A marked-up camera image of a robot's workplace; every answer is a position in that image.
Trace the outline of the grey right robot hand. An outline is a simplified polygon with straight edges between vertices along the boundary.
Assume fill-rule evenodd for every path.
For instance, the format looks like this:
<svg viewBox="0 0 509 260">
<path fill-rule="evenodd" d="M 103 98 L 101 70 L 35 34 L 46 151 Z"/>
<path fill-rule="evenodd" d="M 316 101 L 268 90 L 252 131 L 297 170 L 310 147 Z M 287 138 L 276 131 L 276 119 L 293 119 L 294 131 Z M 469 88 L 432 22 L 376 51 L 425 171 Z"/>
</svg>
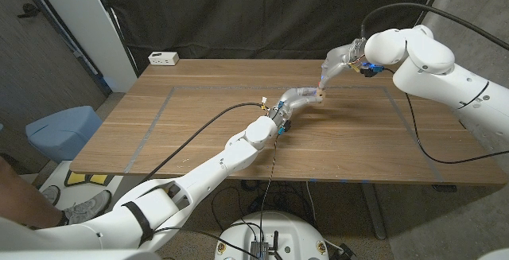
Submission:
<svg viewBox="0 0 509 260">
<path fill-rule="evenodd" d="M 350 64 L 357 62 L 364 55 L 365 38 L 357 38 L 350 44 L 331 49 L 321 65 L 321 81 L 318 87 L 324 90 L 327 83 L 343 70 L 350 68 Z"/>
</svg>

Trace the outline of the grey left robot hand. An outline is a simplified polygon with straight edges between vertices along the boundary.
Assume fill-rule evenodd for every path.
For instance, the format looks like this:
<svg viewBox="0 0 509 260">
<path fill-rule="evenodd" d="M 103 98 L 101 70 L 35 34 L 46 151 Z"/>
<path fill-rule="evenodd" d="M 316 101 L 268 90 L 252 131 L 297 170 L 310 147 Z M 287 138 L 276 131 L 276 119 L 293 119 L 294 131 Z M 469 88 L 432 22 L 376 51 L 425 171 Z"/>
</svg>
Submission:
<svg viewBox="0 0 509 260">
<path fill-rule="evenodd" d="M 294 111 L 312 103 L 322 103 L 324 97 L 324 91 L 317 87 L 290 88 L 269 110 L 268 117 L 274 121 L 276 127 L 282 127 L 290 120 Z"/>
</svg>

